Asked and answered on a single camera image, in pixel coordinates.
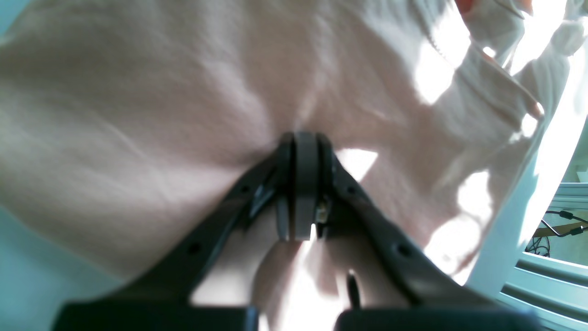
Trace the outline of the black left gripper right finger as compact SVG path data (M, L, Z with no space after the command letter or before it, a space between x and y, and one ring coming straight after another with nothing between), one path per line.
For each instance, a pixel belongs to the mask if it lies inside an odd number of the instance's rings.
M336 331L538 331L534 314L501 308L458 285L441 272L398 226L391 224L359 183L342 167L329 139L303 134L303 197L313 214L326 202L317 236L347 248L359 239L362 258L384 274L369 279L344 267L349 308L336 319Z

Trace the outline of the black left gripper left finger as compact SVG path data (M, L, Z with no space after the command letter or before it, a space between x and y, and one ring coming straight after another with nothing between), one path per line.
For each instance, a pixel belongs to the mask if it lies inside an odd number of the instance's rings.
M292 180L301 134L287 133L277 150L243 175L218 207L167 256L131 284L90 302L68 303L55 331L256 331L248 306L190 304L242 220L253 221Z

